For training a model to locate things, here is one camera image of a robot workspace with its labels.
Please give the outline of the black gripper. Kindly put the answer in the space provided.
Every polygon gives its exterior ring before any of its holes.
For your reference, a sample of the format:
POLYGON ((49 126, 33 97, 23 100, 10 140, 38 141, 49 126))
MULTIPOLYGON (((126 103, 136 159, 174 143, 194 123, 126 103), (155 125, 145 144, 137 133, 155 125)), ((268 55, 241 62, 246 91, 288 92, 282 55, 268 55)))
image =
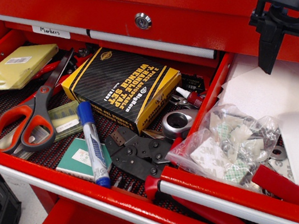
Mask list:
POLYGON ((249 24, 260 34, 258 66, 271 74, 284 35, 299 37, 299 0, 257 0, 249 24))

